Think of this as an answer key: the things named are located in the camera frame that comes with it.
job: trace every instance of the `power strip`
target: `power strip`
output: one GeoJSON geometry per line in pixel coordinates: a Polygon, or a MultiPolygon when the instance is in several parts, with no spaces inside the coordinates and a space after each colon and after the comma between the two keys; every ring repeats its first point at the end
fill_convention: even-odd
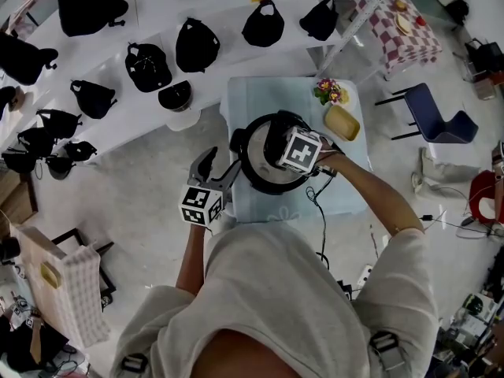
{"type": "Polygon", "coordinates": [[[361,276],[359,277],[359,280],[357,281],[357,288],[361,289],[364,287],[364,284],[366,281],[368,281],[369,275],[372,272],[372,266],[371,265],[366,265],[364,267],[364,270],[361,273],[361,276]]]}

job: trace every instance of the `black pot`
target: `black pot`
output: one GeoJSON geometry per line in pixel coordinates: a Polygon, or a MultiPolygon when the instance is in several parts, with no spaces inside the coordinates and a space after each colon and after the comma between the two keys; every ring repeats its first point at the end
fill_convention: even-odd
{"type": "Polygon", "coordinates": [[[231,142],[229,143],[230,149],[238,154],[238,158],[242,162],[243,173],[252,184],[252,187],[257,191],[266,193],[267,195],[281,195],[284,192],[292,191],[296,187],[300,187],[308,180],[309,177],[306,175],[297,174],[276,165],[276,161],[280,159],[287,145],[287,141],[282,141],[282,136],[287,130],[294,126],[310,130],[308,124],[299,115],[280,110],[278,113],[271,113],[259,117],[250,123],[247,128],[238,128],[233,132],[231,142]],[[274,183],[266,180],[256,172],[250,162],[250,139],[257,130],[264,127],[267,123],[270,123],[270,127],[263,147],[264,158],[272,170],[278,169],[279,172],[291,172],[292,176],[295,175],[295,179],[292,181],[274,183]]]}

